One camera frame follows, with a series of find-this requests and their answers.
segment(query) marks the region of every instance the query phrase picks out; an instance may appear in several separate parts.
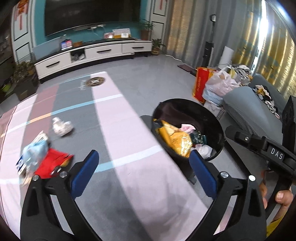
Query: blue gripper pad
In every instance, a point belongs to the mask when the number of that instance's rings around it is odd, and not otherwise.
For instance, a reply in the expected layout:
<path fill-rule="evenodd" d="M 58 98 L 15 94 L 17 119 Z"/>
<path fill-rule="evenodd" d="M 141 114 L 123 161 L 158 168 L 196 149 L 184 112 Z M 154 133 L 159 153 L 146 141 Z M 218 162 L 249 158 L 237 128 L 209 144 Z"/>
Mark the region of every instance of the blue gripper pad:
<path fill-rule="evenodd" d="M 193 150 L 189 156 L 189 163 L 193 169 L 197 179 L 202 185 L 205 194 L 211 198 L 216 198 L 217 182 L 206 167 L 205 160 L 201 157 L 197 150 Z"/>
<path fill-rule="evenodd" d="M 97 151 L 91 152 L 83 161 L 84 164 L 71 182 L 71 196 L 73 199 L 80 197 L 86 188 L 91 176 L 99 164 L 99 154 Z"/>

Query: yellow snack bag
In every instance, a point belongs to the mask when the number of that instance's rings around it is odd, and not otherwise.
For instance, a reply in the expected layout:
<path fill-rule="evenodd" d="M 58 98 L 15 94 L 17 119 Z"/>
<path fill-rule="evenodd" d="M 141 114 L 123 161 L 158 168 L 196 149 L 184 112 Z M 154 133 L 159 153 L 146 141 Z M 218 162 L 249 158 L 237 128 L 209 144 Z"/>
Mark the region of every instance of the yellow snack bag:
<path fill-rule="evenodd" d="M 180 131 L 179 128 L 161 120 L 163 127 L 159 128 L 159 134 L 163 140 L 171 147 L 177 154 L 189 157 L 192 141 L 189 134 Z"/>

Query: gray sofa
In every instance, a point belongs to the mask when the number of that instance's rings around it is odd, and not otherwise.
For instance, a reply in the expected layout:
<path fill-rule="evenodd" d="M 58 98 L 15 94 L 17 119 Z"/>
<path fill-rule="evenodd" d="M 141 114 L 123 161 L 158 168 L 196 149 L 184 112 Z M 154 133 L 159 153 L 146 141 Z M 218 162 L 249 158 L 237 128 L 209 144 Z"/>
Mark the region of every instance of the gray sofa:
<path fill-rule="evenodd" d="M 249 86 L 239 87 L 223 97 L 223 107 L 238 126 L 258 136 L 266 136 L 282 144 L 281 120 L 271 113 L 268 107 L 254 93 L 255 85 L 264 85 L 268 88 L 278 114 L 282 115 L 287 101 L 262 75 L 255 74 Z"/>

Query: human hand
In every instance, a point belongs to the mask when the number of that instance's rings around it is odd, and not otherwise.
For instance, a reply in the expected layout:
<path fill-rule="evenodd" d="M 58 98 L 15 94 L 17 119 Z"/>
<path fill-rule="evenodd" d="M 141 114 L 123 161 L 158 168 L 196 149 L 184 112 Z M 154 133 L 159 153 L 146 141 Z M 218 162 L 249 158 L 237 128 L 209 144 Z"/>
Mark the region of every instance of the human hand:
<path fill-rule="evenodd" d="M 267 200 L 265 197 L 267 195 L 267 187 L 265 186 L 263 181 L 259 185 L 259 188 L 260 188 L 261 195 L 263 198 L 264 208 L 266 208 L 267 207 Z M 283 217 L 286 214 L 290 204 L 293 201 L 293 198 L 294 198 L 294 195 L 291 192 L 291 188 L 290 188 L 290 190 L 279 191 L 276 194 L 276 202 L 281 204 L 281 207 L 280 207 L 278 213 L 275 215 L 273 221 L 280 219 L 281 217 Z"/>

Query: tv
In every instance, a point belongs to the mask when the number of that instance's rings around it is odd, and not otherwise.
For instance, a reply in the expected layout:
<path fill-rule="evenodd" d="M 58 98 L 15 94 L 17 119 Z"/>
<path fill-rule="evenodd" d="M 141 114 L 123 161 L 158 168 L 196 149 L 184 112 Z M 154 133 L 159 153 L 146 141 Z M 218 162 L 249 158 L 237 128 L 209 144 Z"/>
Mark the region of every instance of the tv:
<path fill-rule="evenodd" d="M 139 22 L 141 0 L 46 0 L 45 35 L 80 26 Z"/>

